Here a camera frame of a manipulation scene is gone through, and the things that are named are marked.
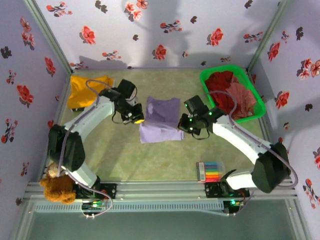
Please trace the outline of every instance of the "red cloth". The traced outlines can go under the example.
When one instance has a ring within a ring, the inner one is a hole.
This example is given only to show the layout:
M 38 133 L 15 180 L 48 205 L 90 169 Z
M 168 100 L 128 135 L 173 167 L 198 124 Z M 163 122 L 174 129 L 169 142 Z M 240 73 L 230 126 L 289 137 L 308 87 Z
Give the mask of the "red cloth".
M 253 107 L 257 103 L 253 93 L 247 90 L 238 82 L 236 76 L 231 71 L 214 72 L 205 81 L 209 91 L 219 90 L 228 92 L 235 97 L 237 106 L 232 114 L 234 120 L 246 118 L 253 114 Z M 231 97 L 223 93 L 210 94 L 215 105 L 229 114 L 234 108 L 234 102 Z

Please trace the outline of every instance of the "purple cloth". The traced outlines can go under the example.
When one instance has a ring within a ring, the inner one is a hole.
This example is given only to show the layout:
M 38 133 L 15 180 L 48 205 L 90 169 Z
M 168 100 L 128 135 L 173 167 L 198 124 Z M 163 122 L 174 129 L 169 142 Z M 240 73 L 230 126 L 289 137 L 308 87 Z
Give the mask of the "purple cloth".
M 178 130 L 180 99 L 157 100 L 148 97 L 145 120 L 139 126 L 141 143 L 159 143 L 184 139 L 183 131 Z

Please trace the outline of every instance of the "teddy bear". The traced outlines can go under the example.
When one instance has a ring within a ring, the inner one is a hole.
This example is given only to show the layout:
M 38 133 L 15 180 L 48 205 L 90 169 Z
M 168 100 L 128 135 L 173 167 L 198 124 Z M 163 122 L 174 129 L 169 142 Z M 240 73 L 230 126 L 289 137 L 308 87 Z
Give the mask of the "teddy bear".
M 45 177 L 39 183 L 44 187 L 44 197 L 50 202 L 71 204 L 76 199 L 75 182 L 65 172 L 61 172 L 59 177 L 57 173 L 58 164 L 53 162 L 48 166 Z

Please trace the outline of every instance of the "green basket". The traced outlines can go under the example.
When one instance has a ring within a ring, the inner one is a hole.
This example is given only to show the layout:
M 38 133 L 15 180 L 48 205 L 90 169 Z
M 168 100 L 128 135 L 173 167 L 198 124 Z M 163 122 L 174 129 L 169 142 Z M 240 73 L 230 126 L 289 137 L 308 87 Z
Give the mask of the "green basket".
M 208 68 L 203 70 L 200 73 L 200 81 L 204 87 L 204 91 L 205 93 L 208 93 L 209 90 L 206 86 L 206 80 L 210 77 L 211 74 L 215 73 L 215 72 L 224 72 L 224 71 L 230 71 L 233 72 L 233 74 L 237 77 L 237 79 L 239 80 L 239 83 L 243 84 L 244 87 L 248 90 L 250 90 L 257 103 L 255 104 L 255 106 L 253 107 L 253 115 L 249 116 L 249 117 L 245 117 L 245 118 L 241 118 L 236 120 L 237 123 L 243 123 L 243 122 L 247 122 L 249 120 L 252 119 L 258 119 L 261 118 L 267 111 L 266 109 L 266 105 L 265 103 L 262 101 L 261 97 L 259 96 L 259 94 L 257 93 L 255 87 L 252 85 L 252 83 L 250 82 L 248 76 L 246 75 L 245 71 L 240 68 L 237 65 L 233 65 L 233 64 L 229 64 L 229 65 L 224 65 L 224 66 L 218 66 L 218 67 L 213 67 L 213 68 Z M 214 100 L 212 99 L 212 97 L 210 96 L 210 94 L 207 95 L 209 98 L 209 102 L 210 105 L 214 108 L 216 106 Z

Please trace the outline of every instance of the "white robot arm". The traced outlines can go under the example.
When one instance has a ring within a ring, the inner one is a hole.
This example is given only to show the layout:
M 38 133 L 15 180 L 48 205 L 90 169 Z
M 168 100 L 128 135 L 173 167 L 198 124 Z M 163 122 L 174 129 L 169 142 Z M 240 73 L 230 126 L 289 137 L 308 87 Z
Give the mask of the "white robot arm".
M 55 124 L 49 132 L 48 156 L 59 163 L 63 140 L 71 128 L 61 167 L 68 169 L 69 174 L 81 184 L 89 188 L 99 188 L 99 177 L 85 163 L 83 142 L 101 121 L 112 114 L 120 113 L 124 124 L 142 122 L 144 120 L 142 106 L 140 103 L 136 104 L 137 98 L 132 97 L 133 92 L 137 93 L 136 86 L 123 79 L 118 87 L 106 88 L 99 93 L 99 101 L 97 104 L 93 103 L 96 104 L 93 110 L 92 106 L 86 107 L 81 114 L 63 126 Z
M 208 133 L 214 133 L 238 148 L 254 164 L 253 169 L 234 169 L 221 179 L 226 195 L 233 190 L 245 188 L 258 188 L 264 193 L 270 193 L 290 175 L 291 170 L 268 151 L 271 149 L 288 163 L 287 150 L 280 142 L 271 144 L 243 127 L 233 125 L 225 112 L 217 107 L 209 110 L 198 95 L 184 104 L 190 114 L 182 114 L 179 129 L 192 135 L 199 135 L 201 129 L 206 129 Z

